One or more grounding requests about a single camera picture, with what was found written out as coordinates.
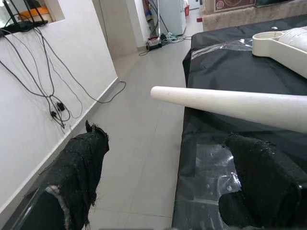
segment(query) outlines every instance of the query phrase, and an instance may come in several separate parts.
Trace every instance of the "white pvc pipe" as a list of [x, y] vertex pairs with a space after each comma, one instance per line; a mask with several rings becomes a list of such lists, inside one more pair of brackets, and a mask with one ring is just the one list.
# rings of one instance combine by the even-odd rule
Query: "white pvc pipe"
[[186, 89], [155, 86], [152, 98], [307, 133], [307, 97], [288, 94]]

